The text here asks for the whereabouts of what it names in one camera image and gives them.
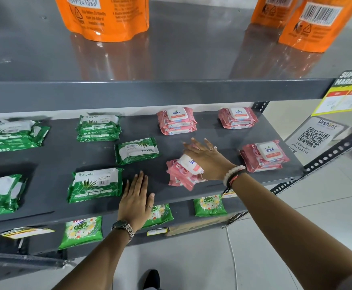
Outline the person's left hand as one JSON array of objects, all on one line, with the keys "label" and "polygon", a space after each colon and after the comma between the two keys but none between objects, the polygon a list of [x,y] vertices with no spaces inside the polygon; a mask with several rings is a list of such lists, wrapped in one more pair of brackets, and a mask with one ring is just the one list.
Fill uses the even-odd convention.
[{"label": "person's left hand", "polygon": [[148,176],[142,184],[140,194],[137,194],[137,178],[136,174],[130,182],[130,191],[127,197],[121,198],[117,220],[126,220],[132,228],[137,232],[145,224],[150,215],[146,215],[146,201],[149,196],[147,193]]}]

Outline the person's right hand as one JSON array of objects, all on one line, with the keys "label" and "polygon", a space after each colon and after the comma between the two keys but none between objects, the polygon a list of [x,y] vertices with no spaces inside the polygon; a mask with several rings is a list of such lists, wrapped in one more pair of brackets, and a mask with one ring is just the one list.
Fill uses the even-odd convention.
[{"label": "person's right hand", "polygon": [[204,138],[204,144],[207,146],[206,155],[192,155],[191,143],[183,142],[183,154],[191,157],[205,173],[208,174],[208,180],[223,181],[225,175],[236,167],[233,163],[227,160],[210,141]]}]

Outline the pink wipes packet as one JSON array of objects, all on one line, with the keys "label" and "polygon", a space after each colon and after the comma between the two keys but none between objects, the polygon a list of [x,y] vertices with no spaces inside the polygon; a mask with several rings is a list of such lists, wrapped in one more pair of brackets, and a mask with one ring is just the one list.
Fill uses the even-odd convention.
[{"label": "pink wipes packet", "polygon": [[166,165],[171,186],[184,186],[187,190],[192,191],[195,184],[205,181],[202,178],[204,170],[188,155],[167,161]]}]

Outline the person's right forearm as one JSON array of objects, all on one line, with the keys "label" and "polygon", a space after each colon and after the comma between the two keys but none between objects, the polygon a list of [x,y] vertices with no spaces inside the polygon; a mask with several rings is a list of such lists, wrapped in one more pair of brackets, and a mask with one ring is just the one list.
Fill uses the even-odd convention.
[{"label": "person's right forearm", "polygon": [[228,174],[251,217],[304,290],[336,290],[352,268],[352,250],[246,173]]}]

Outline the person's left forearm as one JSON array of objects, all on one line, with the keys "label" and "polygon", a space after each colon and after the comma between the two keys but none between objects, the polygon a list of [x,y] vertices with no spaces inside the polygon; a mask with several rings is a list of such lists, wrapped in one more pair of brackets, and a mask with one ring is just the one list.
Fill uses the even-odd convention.
[{"label": "person's left forearm", "polygon": [[116,267],[129,241],[128,231],[113,229],[52,290],[111,290]]}]

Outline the green detergent packet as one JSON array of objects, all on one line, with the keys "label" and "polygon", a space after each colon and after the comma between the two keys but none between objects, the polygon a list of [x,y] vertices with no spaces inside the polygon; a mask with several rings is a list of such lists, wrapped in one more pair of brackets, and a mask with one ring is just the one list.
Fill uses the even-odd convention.
[{"label": "green detergent packet", "polygon": [[227,215],[220,194],[194,199],[193,205],[196,217]]},{"label": "green detergent packet", "polygon": [[59,249],[101,241],[103,239],[101,226],[101,216],[66,222]]},{"label": "green detergent packet", "polygon": [[153,206],[149,218],[142,229],[161,225],[174,219],[169,204]]}]

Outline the green wipes packet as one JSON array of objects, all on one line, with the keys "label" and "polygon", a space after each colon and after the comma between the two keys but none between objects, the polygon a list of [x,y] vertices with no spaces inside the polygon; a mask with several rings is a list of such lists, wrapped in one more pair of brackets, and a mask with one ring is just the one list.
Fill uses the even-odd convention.
[{"label": "green wipes packet", "polygon": [[119,143],[115,146],[117,165],[128,165],[139,161],[155,159],[160,156],[154,137]]},{"label": "green wipes packet", "polygon": [[73,182],[68,188],[68,203],[107,196],[122,195],[123,168],[113,167],[101,170],[73,172]]},{"label": "green wipes packet", "polygon": [[26,182],[27,178],[21,174],[0,177],[0,215],[19,209]]}]

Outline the stack of pink wipes packets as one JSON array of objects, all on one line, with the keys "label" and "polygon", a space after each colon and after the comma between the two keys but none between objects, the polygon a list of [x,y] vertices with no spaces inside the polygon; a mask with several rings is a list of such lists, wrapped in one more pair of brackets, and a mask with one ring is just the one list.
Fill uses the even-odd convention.
[{"label": "stack of pink wipes packets", "polygon": [[283,168],[282,164],[289,162],[279,140],[248,144],[239,151],[248,172],[261,172]]},{"label": "stack of pink wipes packets", "polygon": [[156,113],[160,131],[166,136],[197,131],[197,121],[190,107],[173,107]]},{"label": "stack of pink wipes packets", "polygon": [[259,121],[250,107],[222,108],[218,118],[222,126],[230,130],[251,128]]}]

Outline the silver wristwatch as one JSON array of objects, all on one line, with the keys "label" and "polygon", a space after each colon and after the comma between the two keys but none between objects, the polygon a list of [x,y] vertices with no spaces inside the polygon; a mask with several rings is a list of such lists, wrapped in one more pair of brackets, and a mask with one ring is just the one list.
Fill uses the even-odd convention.
[{"label": "silver wristwatch", "polygon": [[135,230],[132,228],[132,226],[126,221],[126,220],[117,220],[113,225],[112,225],[112,231],[116,230],[124,230],[128,235],[129,235],[129,241],[134,238],[135,236]]}]

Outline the brown cardboard strip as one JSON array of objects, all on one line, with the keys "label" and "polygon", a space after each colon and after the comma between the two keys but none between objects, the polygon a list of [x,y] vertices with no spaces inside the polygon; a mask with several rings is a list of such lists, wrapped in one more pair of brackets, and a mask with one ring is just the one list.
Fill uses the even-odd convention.
[{"label": "brown cardboard strip", "polygon": [[208,217],[208,218],[203,218],[200,217],[198,221],[190,222],[187,224],[180,224],[180,225],[173,225],[170,226],[168,229],[168,232],[165,234],[167,237],[179,235],[179,234],[184,234],[184,233],[189,233],[196,231],[198,229],[203,229],[206,227],[210,227],[216,224],[224,224],[226,223],[231,217],[235,216],[235,214],[227,214],[223,216],[216,216],[216,217]]}]

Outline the stack of green wipes packets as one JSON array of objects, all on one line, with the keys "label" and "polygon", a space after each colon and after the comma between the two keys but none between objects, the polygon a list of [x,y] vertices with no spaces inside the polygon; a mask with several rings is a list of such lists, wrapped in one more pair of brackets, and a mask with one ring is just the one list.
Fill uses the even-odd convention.
[{"label": "stack of green wipes packets", "polygon": [[49,131],[50,126],[32,120],[0,122],[0,152],[41,147]]},{"label": "stack of green wipes packets", "polygon": [[77,141],[116,141],[121,134],[120,116],[80,115],[77,126]]}]

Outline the grey metal shelf board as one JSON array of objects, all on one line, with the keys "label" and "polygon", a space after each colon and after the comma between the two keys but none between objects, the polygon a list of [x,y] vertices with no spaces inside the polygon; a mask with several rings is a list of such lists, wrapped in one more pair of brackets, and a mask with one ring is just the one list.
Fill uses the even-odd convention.
[{"label": "grey metal shelf board", "polygon": [[[222,227],[246,214],[245,206],[238,199],[225,198],[222,200],[222,203],[227,214],[236,213],[236,215],[224,224],[216,224],[189,233]],[[167,238],[165,234],[147,236],[146,232],[148,230],[169,228],[173,225],[187,224],[200,219],[200,217],[195,216],[193,200],[172,203],[170,204],[170,209],[174,217],[172,221],[139,230],[130,242],[130,245],[145,244]],[[0,236],[0,280],[34,273],[42,269],[63,268],[74,262],[74,259],[85,257],[101,242],[98,241],[67,249],[59,249],[65,231],[65,223],[52,224],[50,226],[45,225],[43,228],[53,229],[55,232],[17,240]]]},{"label": "grey metal shelf board", "polygon": [[[247,144],[279,140],[290,161],[283,168],[251,173],[265,185],[297,180],[304,175],[304,167],[290,151],[284,140],[260,112],[257,124],[249,129],[228,130],[222,127],[217,111],[195,112],[197,131],[165,136],[160,132],[156,115],[127,116],[121,120],[121,142],[154,136],[160,151],[156,159],[123,166],[123,180],[132,179],[141,170],[149,177],[149,192],[155,193],[155,204],[170,204],[175,221],[187,217],[176,216],[187,201],[221,193],[221,181],[207,181],[195,185],[192,191],[170,186],[166,162],[178,159],[182,142],[191,137],[204,138],[234,164],[241,163],[239,149]],[[72,184],[73,172],[116,167],[114,142],[80,143],[75,130],[78,119],[46,121],[51,126],[42,147],[21,151],[0,152],[0,177],[22,174],[28,178],[20,208],[14,213],[0,215],[0,233],[23,226],[50,225],[92,216],[112,214],[118,209],[117,197],[106,197],[80,203],[67,202],[67,190]]]},{"label": "grey metal shelf board", "polygon": [[96,43],[54,0],[0,0],[0,113],[317,100],[352,70],[352,20],[323,54],[279,44],[238,7],[153,0],[150,28]]}]

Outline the grey code sign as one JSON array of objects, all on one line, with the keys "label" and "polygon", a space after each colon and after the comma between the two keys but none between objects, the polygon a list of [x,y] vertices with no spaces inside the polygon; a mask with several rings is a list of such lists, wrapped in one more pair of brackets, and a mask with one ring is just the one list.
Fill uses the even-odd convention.
[{"label": "grey code sign", "polygon": [[285,143],[294,152],[313,156],[322,151],[339,134],[348,129],[348,126],[324,117],[313,116],[303,122]]}]

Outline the yellow green shop sign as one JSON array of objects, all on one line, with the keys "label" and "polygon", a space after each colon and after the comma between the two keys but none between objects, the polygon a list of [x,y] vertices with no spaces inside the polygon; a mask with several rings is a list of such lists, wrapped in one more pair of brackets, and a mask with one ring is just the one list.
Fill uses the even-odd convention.
[{"label": "yellow green shop sign", "polygon": [[352,70],[335,79],[311,117],[352,111]]}]

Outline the orange pouch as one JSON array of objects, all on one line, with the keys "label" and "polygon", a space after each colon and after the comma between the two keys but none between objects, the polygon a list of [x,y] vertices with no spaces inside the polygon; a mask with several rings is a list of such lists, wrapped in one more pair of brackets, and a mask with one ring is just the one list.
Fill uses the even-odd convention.
[{"label": "orange pouch", "polygon": [[125,42],[149,29],[149,0],[55,0],[66,28],[95,42]]},{"label": "orange pouch", "polygon": [[303,0],[278,43],[310,53],[324,53],[352,17],[352,0]]},{"label": "orange pouch", "polygon": [[258,0],[251,23],[282,29],[297,3],[298,0]]}]

